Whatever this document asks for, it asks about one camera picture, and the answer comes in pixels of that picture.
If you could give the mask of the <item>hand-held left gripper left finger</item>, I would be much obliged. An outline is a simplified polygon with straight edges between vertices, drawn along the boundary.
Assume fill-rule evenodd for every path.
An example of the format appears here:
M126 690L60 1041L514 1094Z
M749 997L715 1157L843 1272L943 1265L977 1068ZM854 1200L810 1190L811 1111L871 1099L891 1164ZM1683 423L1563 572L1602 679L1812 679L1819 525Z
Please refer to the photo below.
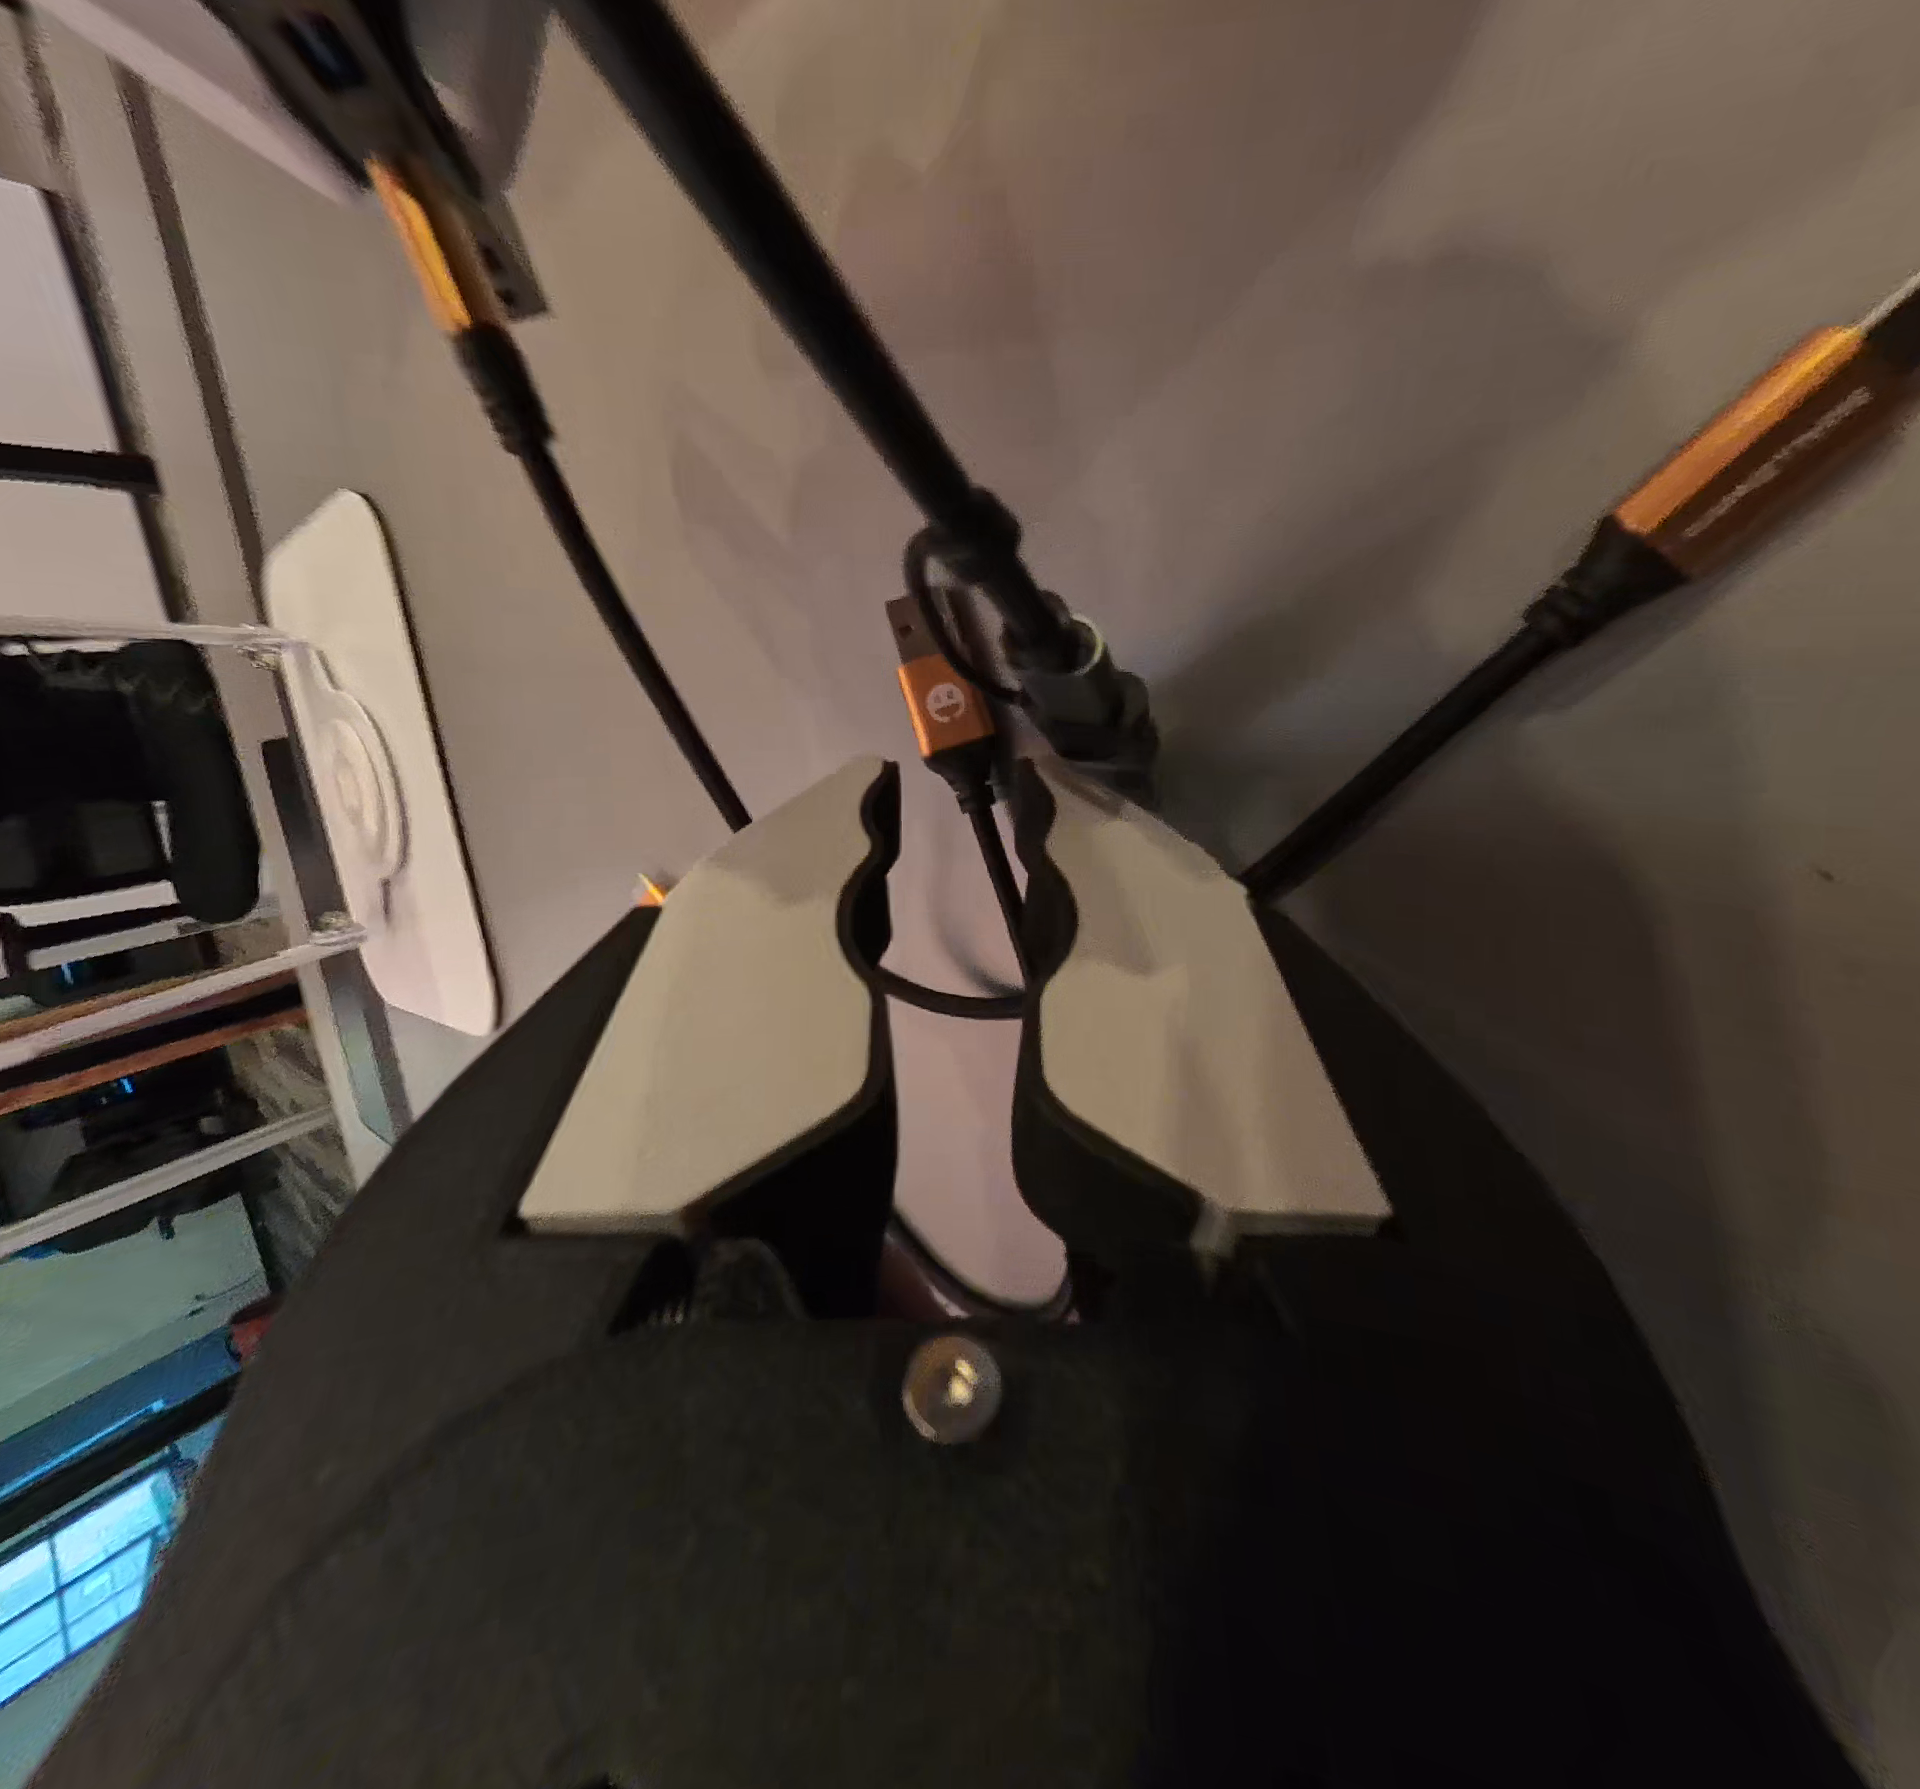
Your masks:
M892 1096L861 905L891 923L899 768L854 754L698 860L520 1196L533 1232L683 1232Z

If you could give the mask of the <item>black device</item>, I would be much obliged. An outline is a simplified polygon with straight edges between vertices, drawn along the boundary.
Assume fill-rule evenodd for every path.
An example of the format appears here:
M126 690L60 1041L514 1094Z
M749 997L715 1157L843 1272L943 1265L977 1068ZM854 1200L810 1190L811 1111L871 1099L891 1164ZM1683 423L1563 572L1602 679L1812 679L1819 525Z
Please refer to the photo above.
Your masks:
M249 788L204 652L2 652L2 905L151 882L200 923L260 900Z

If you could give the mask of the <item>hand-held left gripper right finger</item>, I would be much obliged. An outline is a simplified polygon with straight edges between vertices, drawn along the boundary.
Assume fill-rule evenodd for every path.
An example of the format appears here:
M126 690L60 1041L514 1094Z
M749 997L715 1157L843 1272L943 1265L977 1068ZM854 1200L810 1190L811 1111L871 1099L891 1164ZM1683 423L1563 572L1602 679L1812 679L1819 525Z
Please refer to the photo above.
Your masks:
M1248 893L1165 818L1020 766L1020 1200L1059 1242L1374 1232L1384 1188Z

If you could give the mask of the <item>clear acrylic holder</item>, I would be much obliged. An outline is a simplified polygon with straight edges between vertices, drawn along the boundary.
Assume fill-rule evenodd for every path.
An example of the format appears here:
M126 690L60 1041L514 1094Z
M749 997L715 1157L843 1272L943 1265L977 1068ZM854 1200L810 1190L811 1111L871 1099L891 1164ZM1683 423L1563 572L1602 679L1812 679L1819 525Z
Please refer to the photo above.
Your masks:
M2 911L2 983L62 970L79 958L211 938L215 930L276 918L290 941L333 951L361 941L348 921L333 875L319 806L295 740L290 703L282 690L282 641L265 624L76 624L2 618L2 652L112 651L142 641L180 641L204 652L260 838L260 900L249 918L200 923L185 918L164 882L126 884L57 902Z

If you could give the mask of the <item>white shelf rack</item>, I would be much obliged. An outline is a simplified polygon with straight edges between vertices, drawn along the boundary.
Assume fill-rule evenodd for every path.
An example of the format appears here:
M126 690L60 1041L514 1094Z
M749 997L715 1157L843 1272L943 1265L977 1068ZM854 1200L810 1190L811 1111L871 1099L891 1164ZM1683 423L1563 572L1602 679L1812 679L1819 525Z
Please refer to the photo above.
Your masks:
M79 435L103 483L68 493L124 504L135 588L164 622L267 624L267 527L185 240L156 92L28 0L2 0L2 178L38 194L79 374L104 430ZM389 1018L360 951L276 935L303 990L323 1127L364 1180L410 1102Z

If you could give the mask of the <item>white flat pad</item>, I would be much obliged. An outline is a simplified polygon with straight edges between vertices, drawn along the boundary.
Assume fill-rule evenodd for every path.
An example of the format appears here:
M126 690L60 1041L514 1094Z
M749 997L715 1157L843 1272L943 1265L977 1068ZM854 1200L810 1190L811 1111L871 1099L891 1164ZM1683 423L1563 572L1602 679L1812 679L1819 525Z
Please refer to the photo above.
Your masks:
M375 995L442 1029L500 1023L493 945L375 505L339 488L265 565L282 690Z

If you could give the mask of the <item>grey usb hub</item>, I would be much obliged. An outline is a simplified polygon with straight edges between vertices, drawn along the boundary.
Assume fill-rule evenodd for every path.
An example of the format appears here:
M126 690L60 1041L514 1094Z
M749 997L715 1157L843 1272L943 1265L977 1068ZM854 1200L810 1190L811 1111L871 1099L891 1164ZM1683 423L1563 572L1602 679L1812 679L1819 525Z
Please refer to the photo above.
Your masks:
M375 194L445 336L544 314L518 219L419 67L404 0L200 0L276 105Z

